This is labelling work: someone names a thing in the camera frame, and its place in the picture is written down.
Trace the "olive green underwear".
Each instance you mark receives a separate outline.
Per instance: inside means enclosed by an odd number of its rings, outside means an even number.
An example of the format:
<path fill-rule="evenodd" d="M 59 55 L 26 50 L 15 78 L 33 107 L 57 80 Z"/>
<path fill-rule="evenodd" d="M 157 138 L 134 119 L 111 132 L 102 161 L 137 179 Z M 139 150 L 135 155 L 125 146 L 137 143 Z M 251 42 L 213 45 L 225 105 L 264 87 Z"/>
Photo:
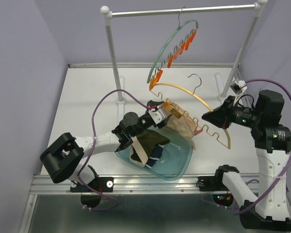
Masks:
<path fill-rule="evenodd" d="M 132 139 L 129 147 L 129 160 L 141 167 L 146 167 L 149 156 L 156 145 L 166 146 L 170 139 L 157 131 L 145 130 Z"/>

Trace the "navy blue underwear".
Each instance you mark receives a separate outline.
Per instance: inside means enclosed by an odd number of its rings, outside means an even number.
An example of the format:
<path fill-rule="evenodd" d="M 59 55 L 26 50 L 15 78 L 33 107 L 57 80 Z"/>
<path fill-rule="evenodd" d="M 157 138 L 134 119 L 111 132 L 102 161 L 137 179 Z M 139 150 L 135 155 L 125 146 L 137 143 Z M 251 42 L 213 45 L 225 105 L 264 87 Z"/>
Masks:
<path fill-rule="evenodd" d="M 163 149 L 164 149 L 164 146 L 156 145 L 151 155 L 149 156 L 148 161 L 145 164 L 145 166 L 148 168 L 152 168 L 162 157 Z"/>

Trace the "beige underwear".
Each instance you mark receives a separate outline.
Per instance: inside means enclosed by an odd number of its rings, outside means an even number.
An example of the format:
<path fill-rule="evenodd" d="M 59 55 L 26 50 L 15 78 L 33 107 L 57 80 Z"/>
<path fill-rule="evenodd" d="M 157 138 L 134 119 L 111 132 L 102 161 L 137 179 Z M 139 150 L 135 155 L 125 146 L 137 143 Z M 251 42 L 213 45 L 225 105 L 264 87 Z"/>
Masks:
<path fill-rule="evenodd" d="M 198 120 L 191 118 L 187 111 L 173 102 L 166 102 L 161 108 L 170 115 L 167 128 L 178 132 L 195 150 L 193 137 L 203 132 L 203 129 L 198 126 Z"/>

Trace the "green clip hanger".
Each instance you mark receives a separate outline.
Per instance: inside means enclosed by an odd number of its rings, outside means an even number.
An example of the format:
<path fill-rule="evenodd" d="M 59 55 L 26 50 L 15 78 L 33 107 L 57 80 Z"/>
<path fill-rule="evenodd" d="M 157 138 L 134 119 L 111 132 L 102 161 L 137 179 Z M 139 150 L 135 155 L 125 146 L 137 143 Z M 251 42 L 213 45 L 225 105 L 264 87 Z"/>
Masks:
<path fill-rule="evenodd" d="M 150 84 L 152 81 L 158 81 L 163 73 L 163 68 L 170 68 L 172 63 L 183 53 L 183 51 L 188 50 L 190 44 L 193 42 L 197 31 L 199 29 L 199 23 L 196 19 L 188 19 L 181 22 L 180 15 L 184 13 L 184 10 L 188 10 L 186 7 L 182 7 L 178 12 L 178 25 L 177 28 L 168 37 L 162 48 L 159 50 L 150 71 L 148 73 L 146 83 Z M 170 46 L 170 43 L 174 40 L 177 34 L 187 26 L 187 24 L 193 23 L 192 29 L 180 40 L 178 44 L 173 46 L 173 49 L 167 53 L 167 56 L 162 57 L 166 53 L 166 49 Z"/>

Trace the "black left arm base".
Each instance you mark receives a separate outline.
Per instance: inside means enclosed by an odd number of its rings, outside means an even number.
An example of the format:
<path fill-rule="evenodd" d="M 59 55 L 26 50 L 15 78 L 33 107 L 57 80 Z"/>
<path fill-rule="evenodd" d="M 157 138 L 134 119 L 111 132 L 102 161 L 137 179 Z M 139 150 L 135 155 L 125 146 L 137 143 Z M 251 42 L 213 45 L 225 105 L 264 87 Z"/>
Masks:
<path fill-rule="evenodd" d="M 70 192 L 80 194 L 84 209 L 103 210 L 111 208 L 115 200 L 109 194 L 113 192 L 113 177 L 98 177 L 87 186 L 80 182 L 71 182 Z"/>

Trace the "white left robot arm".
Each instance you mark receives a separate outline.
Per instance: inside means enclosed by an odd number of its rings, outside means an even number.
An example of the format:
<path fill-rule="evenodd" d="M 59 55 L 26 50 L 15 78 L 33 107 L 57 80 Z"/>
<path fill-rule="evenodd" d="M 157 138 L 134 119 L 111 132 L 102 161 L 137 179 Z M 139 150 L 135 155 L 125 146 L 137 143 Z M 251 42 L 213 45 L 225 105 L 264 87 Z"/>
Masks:
<path fill-rule="evenodd" d="M 40 160 L 53 183 L 78 181 L 87 191 L 94 191 L 98 187 L 98 179 L 90 168 L 86 168 L 84 173 L 81 171 L 81 159 L 99 153 L 125 150 L 133 144 L 134 137 L 152 126 L 164 127 L 168 119 L 168 114 L 162 109 L 147 110 L 142 116 L 128 112 L 118 126 L 108 133 L 93 137 L 62 134 L 40 155 Z"/>

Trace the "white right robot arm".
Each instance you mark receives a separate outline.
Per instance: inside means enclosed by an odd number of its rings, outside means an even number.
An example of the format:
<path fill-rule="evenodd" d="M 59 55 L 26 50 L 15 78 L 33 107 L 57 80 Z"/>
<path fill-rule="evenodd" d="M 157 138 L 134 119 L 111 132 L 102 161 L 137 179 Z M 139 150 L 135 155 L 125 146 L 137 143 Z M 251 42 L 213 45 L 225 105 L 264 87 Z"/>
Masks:
<path fill-rule="evenodd" d="M 256 196 L 234 166 L 219 166 L 214 176 L 199 177 L 201 191 L 230 191 L 240 208 L 245 229 L 291 232 L 287 207 L 286 177 L 281 174 L 291 152 L 291 131 L 279 123 L 284 106 L 280 93 L 262 90 L 254 107 L 238 106 L 234 96 L 202 116 L 222 129 L 232 123 L 251 130 L 259 163 L 259 194 Z"/>

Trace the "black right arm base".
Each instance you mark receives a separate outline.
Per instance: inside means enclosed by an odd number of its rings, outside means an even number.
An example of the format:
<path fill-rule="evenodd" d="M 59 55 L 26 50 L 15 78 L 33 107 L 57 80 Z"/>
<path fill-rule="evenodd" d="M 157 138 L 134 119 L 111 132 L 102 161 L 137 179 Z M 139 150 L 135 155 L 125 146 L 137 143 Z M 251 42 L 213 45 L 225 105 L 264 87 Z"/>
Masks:
<path fill-rule="evenodd" d="M 211 198 L 219 206 L 231 207 L 234 198 L 228 188 L 218 181 L 215 176 L 200 176 L 197 178 L 196 186 L 201 192 L 211 192 Z"/>

